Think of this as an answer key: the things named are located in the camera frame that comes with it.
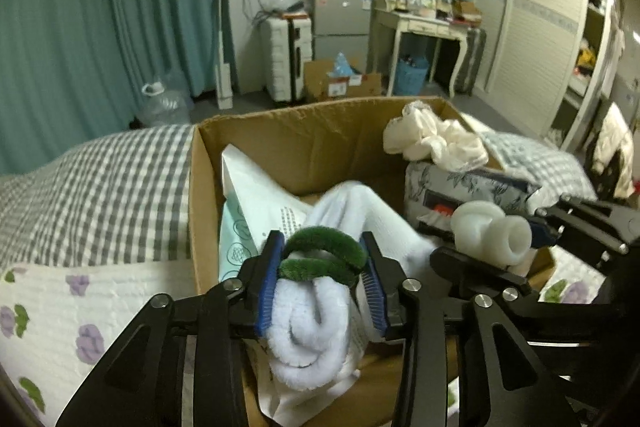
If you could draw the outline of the floral tissue pack in box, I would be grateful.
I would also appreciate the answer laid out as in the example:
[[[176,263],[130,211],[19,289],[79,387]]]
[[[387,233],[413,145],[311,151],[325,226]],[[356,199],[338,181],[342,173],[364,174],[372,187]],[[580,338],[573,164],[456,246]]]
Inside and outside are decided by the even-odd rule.
[[[539,184],[500,170],[446,171],[428,161],[415,161],[406,170],[404,216],[416,231],[452,243],[451,216],[465,202],[491,202],[507,215],[527,216],[542,196]]]

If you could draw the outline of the clear water jug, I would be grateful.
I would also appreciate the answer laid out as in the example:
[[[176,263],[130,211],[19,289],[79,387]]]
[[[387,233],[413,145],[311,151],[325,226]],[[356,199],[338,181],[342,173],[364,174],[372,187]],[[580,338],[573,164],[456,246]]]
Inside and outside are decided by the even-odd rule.
[[[190,124],[193,101],[180,70],[158,75],[141,88],[143,103],[137,113],[142,127]]]

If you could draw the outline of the dark striped suitcase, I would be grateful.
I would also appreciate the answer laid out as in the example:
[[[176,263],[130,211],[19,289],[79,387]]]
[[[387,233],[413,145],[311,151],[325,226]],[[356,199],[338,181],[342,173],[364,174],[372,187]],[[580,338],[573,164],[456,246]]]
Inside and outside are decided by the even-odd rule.
[[[487,34],[483,28],[470,28],[466,33],[466,52],[458,72],[454,89],[457,93],[471,95],[480,70]]]

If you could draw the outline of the white dressing table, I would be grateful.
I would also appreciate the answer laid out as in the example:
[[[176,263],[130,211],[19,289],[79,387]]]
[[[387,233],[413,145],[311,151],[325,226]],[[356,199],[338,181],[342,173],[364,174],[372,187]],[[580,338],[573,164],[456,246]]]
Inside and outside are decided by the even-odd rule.
[[[456,95],[456,80],[461,72],[466,54],[469,51],[468,35],[471,27],[455,20],[440,20],[435,17],[425,17],[398,11],[384,11],[376,8],[372,12],[370,26],[370,54],[371,65],[378,69],[383,48],[382,39],[387,31],[392,34],[390,44],[390,58],[388,59],[388,83],[385,95],[392,96],[395,89],[396,70],[402,49],[402,39],[410,38],[412,43],[425,44],[427,48],[434,46],[433,57],[430,61],[431,69],[428,81],[433,82],[437,68],[440,48],[443,41],[453,41],[459,46],[454,68],[450,74],[447,86],[449,98]]]

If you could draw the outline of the cream lace scrunchie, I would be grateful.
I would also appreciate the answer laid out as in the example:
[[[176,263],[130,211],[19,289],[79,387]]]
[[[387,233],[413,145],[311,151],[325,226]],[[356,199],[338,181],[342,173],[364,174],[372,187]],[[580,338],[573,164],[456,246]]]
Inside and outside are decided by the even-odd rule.
[[[489,155],[480,137],[457,119],[442,120],[421,101],[408,103],[383,131],[386,154],[406,161],[430,160],[438,168],[465,172],[484,167]]]

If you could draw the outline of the white green fuzzy sock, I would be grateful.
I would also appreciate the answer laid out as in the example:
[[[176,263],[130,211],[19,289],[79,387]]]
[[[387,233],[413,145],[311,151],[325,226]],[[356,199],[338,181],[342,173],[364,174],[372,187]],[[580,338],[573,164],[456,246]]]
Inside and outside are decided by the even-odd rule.
[[[331,188],[312,207],[302,230],[326,227],[359,241],[371,232],[383,256],[398,261],[408,277],[423,279],[437,247],[376,195],[347,181]],[[369,320],[347,284],[329,275],[278,280],[271,325],[266,332],[274,378],[295,391],[311,391],[352,375],[369,342]]]

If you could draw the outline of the blue laundry basket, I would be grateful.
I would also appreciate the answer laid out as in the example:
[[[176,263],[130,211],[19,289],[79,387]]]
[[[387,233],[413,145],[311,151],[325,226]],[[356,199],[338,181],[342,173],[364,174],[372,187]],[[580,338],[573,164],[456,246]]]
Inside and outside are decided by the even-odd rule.
[[[397,63],[393,95],[419,95],[430,69],[430,62],[424,56],[405,56]]]

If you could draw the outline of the white louvred wardrobe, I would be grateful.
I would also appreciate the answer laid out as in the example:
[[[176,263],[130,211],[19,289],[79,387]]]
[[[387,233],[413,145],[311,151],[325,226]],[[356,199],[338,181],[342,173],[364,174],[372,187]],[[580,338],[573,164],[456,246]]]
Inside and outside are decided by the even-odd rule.
[[[475,0],[486,31],[475,90],[518,131],[578,147],[605,77],[614,0]]]

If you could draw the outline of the white floral quilt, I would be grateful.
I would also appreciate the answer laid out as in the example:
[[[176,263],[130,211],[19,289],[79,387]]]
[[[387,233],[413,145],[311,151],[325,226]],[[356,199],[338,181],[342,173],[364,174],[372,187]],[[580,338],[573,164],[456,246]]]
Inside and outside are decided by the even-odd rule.
[[[13,265],[1,275],[1,366],[42,425],[52,426],[106,350],[151,297],[195,293],[191,260],[57,268]],[[399,385],[396,348],[372,343],[358,372],[332,387],[319,407],[315,392],[294,404],[271,380],[265,355],[248,346],[243,381],[255,425],[270,405],[282,405],[287,426],[383,426]]]

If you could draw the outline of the large teal curtain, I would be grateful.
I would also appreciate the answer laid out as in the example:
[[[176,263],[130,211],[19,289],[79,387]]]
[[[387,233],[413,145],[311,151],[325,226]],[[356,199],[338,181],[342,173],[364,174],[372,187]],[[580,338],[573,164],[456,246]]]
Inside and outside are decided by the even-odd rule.
[[[34,170],[125,130],[171,70],[216,89],[217,0],[1,0],[1,170]],[[229,0],[224,58],[235,68]]]

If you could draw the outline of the silver mini fridge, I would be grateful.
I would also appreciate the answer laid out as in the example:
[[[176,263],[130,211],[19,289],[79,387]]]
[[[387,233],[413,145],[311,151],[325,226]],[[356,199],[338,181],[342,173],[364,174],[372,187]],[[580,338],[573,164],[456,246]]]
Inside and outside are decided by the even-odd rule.
[[[372,0],[308,0],[315,61],[333,61],[344,54],[365,72],[369,55]]]

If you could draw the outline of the brown cardboard box on bed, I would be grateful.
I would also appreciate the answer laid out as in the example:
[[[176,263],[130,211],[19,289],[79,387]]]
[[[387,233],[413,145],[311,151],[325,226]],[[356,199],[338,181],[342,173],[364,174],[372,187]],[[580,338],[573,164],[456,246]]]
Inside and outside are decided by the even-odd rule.
[[[454,132],[454,145],[462,134],[485,147],[479,134],[469,131],[466,121],[441,98],[409,102],[408,98],[345,98],[247,115],[214,117],[194,129],[189,230],[196,288],[206,293],[224,277],[239,273],[244,260],[231,268],[227,246],[221,245],[221,225],[230,225],[224,210],[240,210],[246,222],[250,246],[264,246],[271,230],[282,230],[288,239],[295,231],[323,225],[356,237],[372,231],[383,253],[389,252],[411,273],[426,269],[427,251],[435,248],[431,239],[419,233],[396,210],[405,195],[407,166],[400,155],[387,154],[384,145],[388,123],[399,118],[407,105],[418,106],[418,116],[427,113],[427,124],[436,118]],[[506,167],[506,159],[485,147],[485,167]],[[506,181],[527,182],[536,194],[531,174],[515,167],[489,169],[504,174]],[[250,410],[250,425],[265,424],[266,418],[279,426],[303,426],[320,421],[320,426],[347,426],[358,411],[371,416],[368,422],[382,425],[382,398],[366,395],[364,377],[358,365],[369,338],[364,331],[355,301],[352,327],[341,340],[346,359],[332,381],[314,390],[286,387],[273,376],[270,355],[262,341],[248,344],[250,363],[257,377],[257,405]]]

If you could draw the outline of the grey checked bed sheet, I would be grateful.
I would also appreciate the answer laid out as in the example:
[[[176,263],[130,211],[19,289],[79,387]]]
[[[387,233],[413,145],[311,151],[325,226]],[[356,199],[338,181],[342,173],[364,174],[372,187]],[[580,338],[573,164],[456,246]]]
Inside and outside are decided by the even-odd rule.
[[[344,181],[399,209],[404,161],[383,148],[397,103],[355,101],[128,131],[1,181],[1,277],[32,269],[183,261],[198,288],[220,277],[222,152],[234,146],[299,200]]]

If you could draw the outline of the white flat mop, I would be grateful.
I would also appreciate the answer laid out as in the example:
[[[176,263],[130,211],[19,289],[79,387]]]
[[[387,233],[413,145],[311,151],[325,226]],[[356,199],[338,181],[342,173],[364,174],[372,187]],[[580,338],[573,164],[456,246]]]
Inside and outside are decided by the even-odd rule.
[[[222,0],[216,1],[217,10],[217,65],[215,66],[216,101],[220,110],[233,107],[230,65],[224,58],[224,28],[222,27]]]

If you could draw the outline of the white plastic package in box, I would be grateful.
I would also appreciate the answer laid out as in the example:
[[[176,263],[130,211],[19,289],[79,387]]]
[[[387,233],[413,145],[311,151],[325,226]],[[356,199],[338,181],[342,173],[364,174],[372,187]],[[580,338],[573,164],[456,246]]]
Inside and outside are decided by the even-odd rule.
[[[314,205],[296,199],[239,148],[222,153],[224,195],[266,247],[258,280],[255,355],[262,413],[301,426],[356,383],[371,325],[358,296],[369,255],[361,237],[378,196],[359,182],[335,185]],[[267,247],[269,233],[277,242]]]

